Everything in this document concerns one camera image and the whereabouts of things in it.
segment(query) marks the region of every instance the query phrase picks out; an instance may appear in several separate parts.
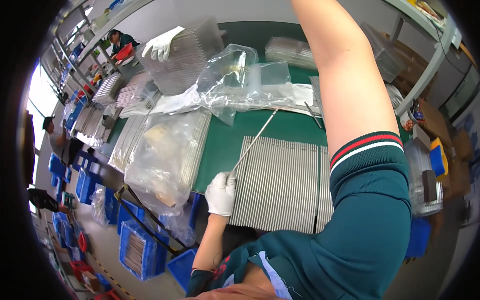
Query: person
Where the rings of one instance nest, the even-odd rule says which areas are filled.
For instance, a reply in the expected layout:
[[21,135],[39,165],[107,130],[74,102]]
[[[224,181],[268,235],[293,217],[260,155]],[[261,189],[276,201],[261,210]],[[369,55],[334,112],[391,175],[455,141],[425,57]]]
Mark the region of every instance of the person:
[[128,43],[132,43],[132,46],[138,46],[140,43],[135,41],[132,36],[126,35],[117,29],[112,29],[107,35],[108,39],[110,40],[110,43],[113,45],[111,57],[114,60],[117,57],[117,54],[120,50],[125,47]]
[[236,180],[218,174],[205,192],[210,215],[187,297],[381,299],[403,262],[408,165],[372,48],[336,0],[292,6],[319,70],[334,213],[318,234],[268,232],[224,256]]
[[[52,147],[53,153],[60,158],[63,164],[70,166],[84,145],[81,141],[75,138],[68,139],[67,131],[65,129],[65,120],[62,123],[62,132],[54,132],[55,125],[53,125],[52,117],[45,117],[43,120],[43,129],[48,133],[48,141]],[[93,153],[93,148],[88,148],[88,153]]]
[[45,190],[41,189],[27,189],[28,200],[35,205],[38,209],[48,209],[53,213],[61,212],[69,216],[72,215],[72,212],[63,205],[60,205],[55,199],[53,199]]

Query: gray shirt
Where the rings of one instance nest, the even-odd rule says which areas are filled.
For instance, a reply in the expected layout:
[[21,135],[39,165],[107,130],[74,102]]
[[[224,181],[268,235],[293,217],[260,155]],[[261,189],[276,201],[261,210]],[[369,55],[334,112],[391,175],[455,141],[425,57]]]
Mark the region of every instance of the gray shirt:
[[60,160],[68,163],[68,149],[70,148],[70,139],[67,138],[63,146],[57,145],[57,138],[61,136],[61,133],[52,132],[48,134],[48,141],[50,142],[50,147],[52,147],[52,152],[60,158]]

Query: concrete floor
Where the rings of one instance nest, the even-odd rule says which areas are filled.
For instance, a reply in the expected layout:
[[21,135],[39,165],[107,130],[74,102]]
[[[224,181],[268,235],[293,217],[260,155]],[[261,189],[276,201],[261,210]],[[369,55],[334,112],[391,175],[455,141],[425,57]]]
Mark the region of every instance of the concrete floor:
[[[106,156],[100,153],[95,153],[95,156],[100,160],[99,173],[103,178],[104,185],[116,190],[119,189],[123,181],[123,175],[107,165],[108,158]],[[74,193],[77,178],[78,173],[73,171],[72,182],[67,185],[67,192]],[[125,193],[123,198],[128,201],[133,200],[128,193]],[[461,208],[462,203],[460,201],[445,203],[444,226],[440,235],[432,241],[427,254],[401,266],[394,281],[386,291],[384,299],[433,300],[437,298],[455,251],[458,230],[461,225]],[[197,231],[199,232],[203,232],[206,227],[206,214],[202,214],[202,211],[206,209],[208,209],[206,205],[202,205],[200,208],[201,211],[197,219]],[[138,300],[169,300],[184,297],[184,291],[168,270],[162,275],[144,282],[130,274],[119,262],[120,237],[117,234],[117,227],[102,227],[96,223],[92,217],[91,206],[77,202],[75,217],[82,224],[93,246],[93,255],[89,254],[87,260],[96,272],[102,273],[101,267],[96,262],[98,260],[118,284]],[[200,240],[201,234],[197,237],[197,241],[200,242]],[[111,283],[123,299],[130,298],[112,281]]]

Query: white cotton glove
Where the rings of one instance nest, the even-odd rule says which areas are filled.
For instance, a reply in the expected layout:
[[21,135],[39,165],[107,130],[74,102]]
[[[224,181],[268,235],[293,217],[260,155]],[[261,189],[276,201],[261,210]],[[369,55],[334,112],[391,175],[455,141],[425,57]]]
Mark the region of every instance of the white cotton glove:
[[170,43],[172,42],[172,39],[185,30],[185,28],[181,26],[177,26],[176,28],[173,28],[170,31],[165,32],[164,34],[161,34],[157,36],[156,38],[152,38],[145,46],[144,51],[142,52],[142,57],[145,57],[147,52],[152,49],[152,59],[156,60],[158,59],[159,61],[165,61],[168,59],[168,55],[170,54]]
[[235,198],[235,185],[237,177],[235,172],[218,173],[207,186],[205,198],[208,202],[208,212],[221,216],[230,216]]

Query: green workbench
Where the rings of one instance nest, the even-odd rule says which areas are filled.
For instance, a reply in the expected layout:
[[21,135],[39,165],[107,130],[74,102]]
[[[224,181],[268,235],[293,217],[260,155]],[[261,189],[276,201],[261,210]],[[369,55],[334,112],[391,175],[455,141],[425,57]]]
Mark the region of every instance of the green workbench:
[[[257,50],[259,62],[264,62],[265,46],[272,36],[287,36],[306,41],[299,24],[281,22],[231,22],[221,23],[219,29],[227,30],[225,45],[239,44]],[[317,71],[289,67],[291,81],[294,84],[310,84],[310,76],[318,76]],[[244,136],[255,136],[266,120],[272,114],[271,110],[257,110],[237,113],[232,127],[212,116],[204,153],[198,170],[197,180],[193,187],[195,192],[204,193],[207,185],[219,172],[230,171],[240,157]],[[119,119],[112,130],[108,142],[102,146],[102,152],[111,155],[118,136],[127,119]],[[262,136],[327,146],[326,133],[319,129],[311,116],[294,112],[279,111],[265,128]],[[408,134],[399,126],[403,141],[409,139]]]

